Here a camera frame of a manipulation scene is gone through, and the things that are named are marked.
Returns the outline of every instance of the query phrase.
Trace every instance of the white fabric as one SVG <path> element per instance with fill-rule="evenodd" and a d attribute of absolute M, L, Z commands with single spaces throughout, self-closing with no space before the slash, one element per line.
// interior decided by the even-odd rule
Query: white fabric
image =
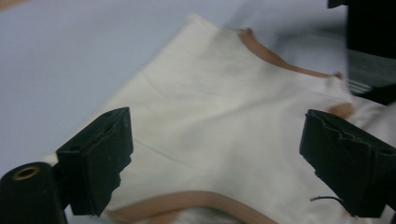
<path fill-rule="evenodd" d="M 382 110 L 364 129 L 389 145 L 396 147 L 396 103 Z"/>
<path fill-rule="evenodd" d="M 199 189 L 234 198 L 279 223 L 337 223 L 337 202 L 309 202 L 332 192 L 298 150 L 309 108 L 349 101 L 338 78 L 263 62 L 236 32 L 190 16 L 98 111 L 132 110 L 133 162 L 108 208 Z"/>

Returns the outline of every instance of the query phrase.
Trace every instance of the black machine part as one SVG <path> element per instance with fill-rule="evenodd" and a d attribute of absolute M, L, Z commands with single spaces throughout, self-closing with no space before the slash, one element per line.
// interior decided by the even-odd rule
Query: black machine part
<path fill-rule="evenodd" d="M 380 217 L 396 209 L 396 148 L 335 115 L 306 114 L 300 154 L 350 215 Z"/>
<path fill-rule="evenodd" d="M 0 181 L 0 223 L 64 224 L 64 209 L 100 216 L 133 153 L 128 107 L 101 115 L 60 147 L 51 167 L 33 162 Z"/>

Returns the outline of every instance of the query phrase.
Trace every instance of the black wire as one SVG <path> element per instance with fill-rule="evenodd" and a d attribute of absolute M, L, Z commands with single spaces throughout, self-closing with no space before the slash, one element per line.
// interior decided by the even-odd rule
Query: black wire
<path fill-rule="evenodd" d="M 309 201 L 313 202 L 313 201 L 321 200 L 321 199 L 333 199 L 333 200 L 336 200 L 337 202 L 339 202 L 341 205 L 343 205 L 343 207 L 346 207 L 343 200 L 341 200 L 339 198 L 332 197 L 332 196 L 318 196 L 318 197 L 309 199 Z"/>

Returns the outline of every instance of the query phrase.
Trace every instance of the white surface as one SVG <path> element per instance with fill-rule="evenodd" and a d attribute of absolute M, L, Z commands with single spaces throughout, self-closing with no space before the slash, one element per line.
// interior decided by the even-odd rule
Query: white surface
<path fill-rule="evenodd" d="M 190 13 L 252 27 L 290 63 L 346 71 L 345 9 L 326 1 L 32 0 L 0 12 L 0 175 L 67 141 Z"/>

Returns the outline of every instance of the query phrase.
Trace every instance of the tan neckline binding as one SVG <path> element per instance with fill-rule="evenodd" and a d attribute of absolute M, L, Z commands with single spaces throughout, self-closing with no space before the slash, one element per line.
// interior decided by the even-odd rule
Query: tan neckline binding
<path fill-rule="evenodd" d="M 239 35 L 239 38 L 241 39 L 242 43 L 247 47 L 248 50 L 250 50 L 250 52 L 252 52 L 257 57 L 259 57 L 260 59 L 262 59 L 268 63 L 271 63 L 278 67 L 288 69 L 290 71 L 306 74 L 306 75 L 313 76 L 313 77 L 333 77 L 333 75 L 304 69 L 301 67 L 294 66 L 290 63 L 287 63 L 281 57 L 279 57 L 277 54 L 273 53 L 267 47 L 262 45 L 257 40 L 256 36 L 253 33 L 253 30 L 250 28 L 239 30 L 238 35 Z M 335 74 L 335 76 L 338 78 L 342 78 L 341 73 L 337 73 L 337 74 Z"/>

